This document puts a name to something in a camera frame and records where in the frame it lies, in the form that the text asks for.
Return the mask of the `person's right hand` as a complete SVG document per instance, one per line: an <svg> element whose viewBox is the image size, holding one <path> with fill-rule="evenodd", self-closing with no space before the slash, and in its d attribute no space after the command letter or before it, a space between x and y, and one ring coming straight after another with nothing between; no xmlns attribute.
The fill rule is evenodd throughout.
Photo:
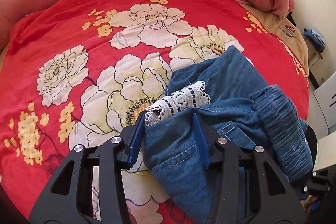
<svg viewBox="0 0 336 224"><path fill-rule="evenodd" d="M313 205L318 201L318 197L316 196L309 196L305 200L301 200L300 203L307 215L311 213L311 210L313 208Z"/></svg>

